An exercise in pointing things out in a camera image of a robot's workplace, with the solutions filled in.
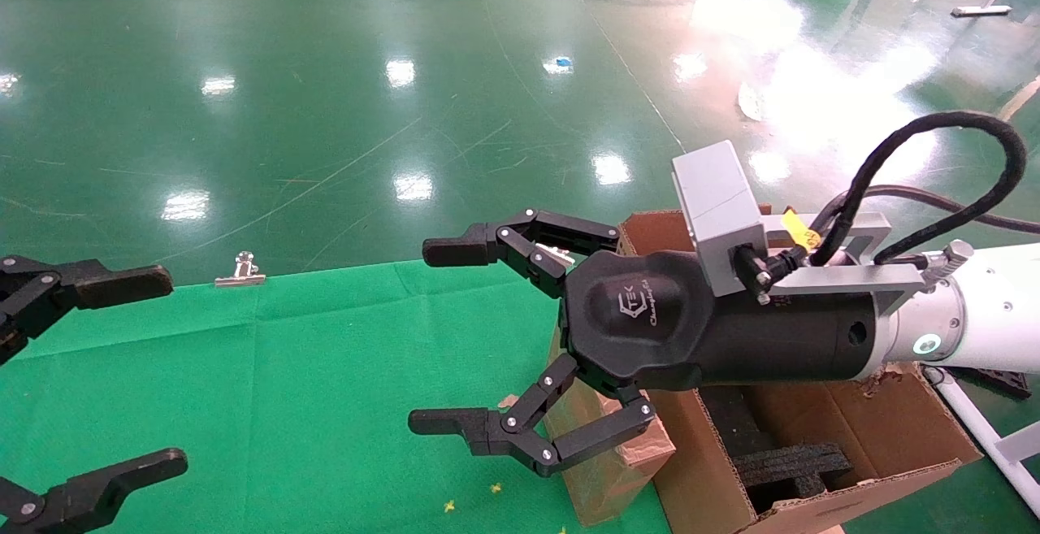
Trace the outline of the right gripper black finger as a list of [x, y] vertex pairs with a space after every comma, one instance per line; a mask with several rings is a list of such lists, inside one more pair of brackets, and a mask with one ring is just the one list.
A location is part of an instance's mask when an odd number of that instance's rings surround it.
[[587, 257], [616, 251], [619, 238], [614, 225], [527, 209], [500, 222], [474, 223], [460, 237], [427, 238], [422, 243], [422, 259], [430, 268], [503, 263], [547, 297], [560, 298], [568, 265], [549, 250], [556, 246]]
[[456, 434], [473, 456], [510, 456], [539, 477], [582, 464], [646, 431], [655, 418], [650, 401], [635, 386], [620, 391], [619, 410], [556, 439], [543, 438], [536, 426], [579, 377], [580, 366], [560, 355], [506, 411], [487, 408], [419, 409], [409, 413], [416, 435]]

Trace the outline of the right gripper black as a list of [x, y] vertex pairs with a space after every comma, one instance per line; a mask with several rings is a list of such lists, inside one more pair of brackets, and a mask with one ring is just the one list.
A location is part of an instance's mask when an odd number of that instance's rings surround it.
[[868, 293], [717, 297], [680, 251], [594, 253], [565, 278], [561, 304], [565, 351], [602, 393], [849, 380], [876, 330]]

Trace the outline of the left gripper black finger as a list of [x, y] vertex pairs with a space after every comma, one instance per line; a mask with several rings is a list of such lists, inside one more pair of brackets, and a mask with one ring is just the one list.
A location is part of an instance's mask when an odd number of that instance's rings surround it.
[[171, 274], [161, 265], [112, 271], [96, 259], [51, 264], [3, 256], [1, 363], [8, 363], [72, 310], [137, 303], [172, 290]]
[[2, 533], [89, 533], [115, 522], [127, 497], [185, 474], [182, 449], [161, 449], [75, 475], [43, 494], [1, 479]]

